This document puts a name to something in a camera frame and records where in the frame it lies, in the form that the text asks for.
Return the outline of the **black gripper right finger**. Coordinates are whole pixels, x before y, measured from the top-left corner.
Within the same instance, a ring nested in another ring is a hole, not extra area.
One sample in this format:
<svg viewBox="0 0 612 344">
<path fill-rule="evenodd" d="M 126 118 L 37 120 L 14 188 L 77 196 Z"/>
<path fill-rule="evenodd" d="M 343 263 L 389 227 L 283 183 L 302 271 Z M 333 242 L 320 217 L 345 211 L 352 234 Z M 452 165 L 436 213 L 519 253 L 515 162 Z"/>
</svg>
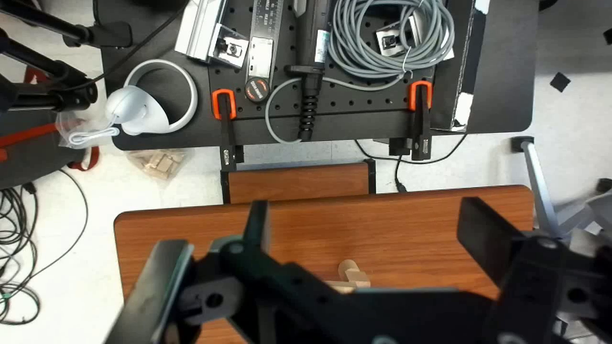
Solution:
<svg viewBox="0 0 612 344">
<path fill-rule="evenodd" d="M 496 284 L 509 271 L 517 238 L 522 232 L 480 196 L 461 200 L 457 240 Z"/>
</svg>

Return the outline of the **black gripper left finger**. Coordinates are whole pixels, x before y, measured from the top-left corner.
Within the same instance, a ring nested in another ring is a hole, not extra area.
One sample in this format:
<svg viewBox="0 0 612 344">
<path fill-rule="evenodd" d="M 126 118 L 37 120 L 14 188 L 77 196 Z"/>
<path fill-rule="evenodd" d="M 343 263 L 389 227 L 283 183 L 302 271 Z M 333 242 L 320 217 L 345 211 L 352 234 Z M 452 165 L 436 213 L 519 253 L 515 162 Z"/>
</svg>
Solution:
<svg viewBox="0 0 612 344">
<path fill-rule="evenodd" d="M 257 246 L 260 249 L 268 248 L 268 227 L 270 227 L 268 211 L 270 211 L 268 200 L 255 200 L 251 204 L 245 232 L 243 232 L 243 240 L 249 246 Z"/>
</svg>

